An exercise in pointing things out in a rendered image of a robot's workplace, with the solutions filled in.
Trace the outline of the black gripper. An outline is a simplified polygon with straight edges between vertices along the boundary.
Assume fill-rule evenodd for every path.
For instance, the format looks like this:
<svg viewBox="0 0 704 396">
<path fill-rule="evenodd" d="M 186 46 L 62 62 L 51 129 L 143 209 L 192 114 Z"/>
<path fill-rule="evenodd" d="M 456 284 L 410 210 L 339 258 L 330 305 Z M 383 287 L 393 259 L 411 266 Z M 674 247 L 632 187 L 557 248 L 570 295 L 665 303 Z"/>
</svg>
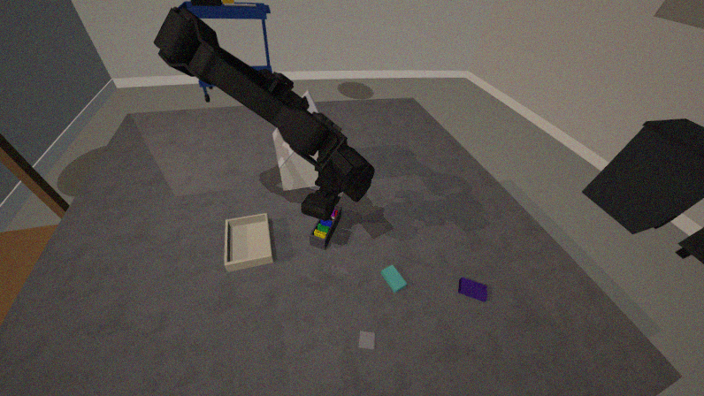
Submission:
<svg viewBox="0 0 704 396">
<path fill-rule="evenodd" d="M 315 167 L 315 171 L 318 171 L 318 178 L 315 181 L 315 185 L 319 186 L 314 194 L 308 194 L 301 205 L 302 213 L 307 216 L 315 217 L 321 220 L 329 220 L 333 213 L 334 206 L 338 204 L 340 197 L 339 193 L 333 191 L 334 186 L 339 178 L 339 176 L 333 171 L 332 168 L 324 168 L 320 171 Z"/>
</svg>

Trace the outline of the small teal rectangular block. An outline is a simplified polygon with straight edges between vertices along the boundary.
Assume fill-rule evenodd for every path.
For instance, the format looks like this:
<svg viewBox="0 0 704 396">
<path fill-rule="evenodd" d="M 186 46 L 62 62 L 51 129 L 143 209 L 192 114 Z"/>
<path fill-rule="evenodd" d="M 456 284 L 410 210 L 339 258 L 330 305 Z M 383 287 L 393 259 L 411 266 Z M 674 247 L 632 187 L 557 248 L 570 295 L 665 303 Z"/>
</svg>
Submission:
<svg viewBox="0 0 704 396">
<path fill-rule="evenodd" d="M 384 277 L 395 293 L 407 285 L 405 279 L 393 265 L 382 270 L 380 274 Z"/>
</svg>

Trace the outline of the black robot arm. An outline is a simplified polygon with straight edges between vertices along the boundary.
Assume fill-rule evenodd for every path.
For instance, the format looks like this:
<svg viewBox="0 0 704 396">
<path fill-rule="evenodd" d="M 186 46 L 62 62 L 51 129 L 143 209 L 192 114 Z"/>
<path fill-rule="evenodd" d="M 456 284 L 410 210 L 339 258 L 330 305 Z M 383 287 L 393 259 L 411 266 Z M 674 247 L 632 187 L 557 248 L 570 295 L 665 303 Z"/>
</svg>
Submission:
<svg viewBox="0 0 704 396">
<path fill-rule="evenodd" d="M 257 71 L 221 49 L 216 32 L 184 7 L 171 8 L 154 43 L 167 65 L 214 84 L 267 120 L 296 154 L 320 171 L 332 168 L 339 176 L 333 191 L 342 191 L 354 202 L 366 194 L 374 167 L 348 145 L 331 119 L 307 111 L 307 96 L 293 92 L 294 83 L 284 74 Z M 311 156 L 317 151 L 316 161 Z"/>
</svg>

